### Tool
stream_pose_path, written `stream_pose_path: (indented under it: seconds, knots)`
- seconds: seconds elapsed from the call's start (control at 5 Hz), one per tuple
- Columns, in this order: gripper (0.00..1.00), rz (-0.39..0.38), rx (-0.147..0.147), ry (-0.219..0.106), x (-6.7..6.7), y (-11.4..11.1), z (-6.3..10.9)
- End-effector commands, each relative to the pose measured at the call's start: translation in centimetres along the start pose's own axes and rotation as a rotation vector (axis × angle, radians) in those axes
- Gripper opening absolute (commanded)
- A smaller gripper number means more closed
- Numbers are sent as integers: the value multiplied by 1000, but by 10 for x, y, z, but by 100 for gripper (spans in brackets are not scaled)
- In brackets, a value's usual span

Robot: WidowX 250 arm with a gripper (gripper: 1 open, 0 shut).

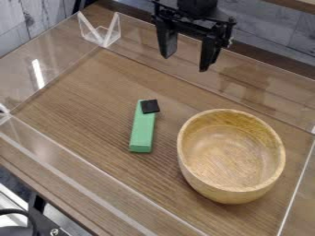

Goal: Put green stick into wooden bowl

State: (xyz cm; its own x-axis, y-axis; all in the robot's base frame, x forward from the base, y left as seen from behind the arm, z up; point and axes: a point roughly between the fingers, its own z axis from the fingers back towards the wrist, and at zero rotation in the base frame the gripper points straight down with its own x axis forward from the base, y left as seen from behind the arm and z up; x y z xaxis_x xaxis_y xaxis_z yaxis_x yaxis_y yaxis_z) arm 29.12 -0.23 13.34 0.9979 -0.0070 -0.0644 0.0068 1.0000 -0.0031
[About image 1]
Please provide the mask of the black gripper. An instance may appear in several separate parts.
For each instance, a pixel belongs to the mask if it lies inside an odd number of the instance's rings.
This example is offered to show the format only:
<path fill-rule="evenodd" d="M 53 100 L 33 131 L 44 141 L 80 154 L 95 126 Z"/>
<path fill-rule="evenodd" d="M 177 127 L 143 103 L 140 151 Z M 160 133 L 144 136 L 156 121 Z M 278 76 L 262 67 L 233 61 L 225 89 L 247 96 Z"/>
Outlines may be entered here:
<path fill-rule="evenodd" d="M 177 51 L 177 36 L 203 38 L 199 71 L 216 62 L 221 47 L 231 45 L 235 17 L 217 7 L 217 0 L 151 0 L 160 54 L 167 59 Z"/>

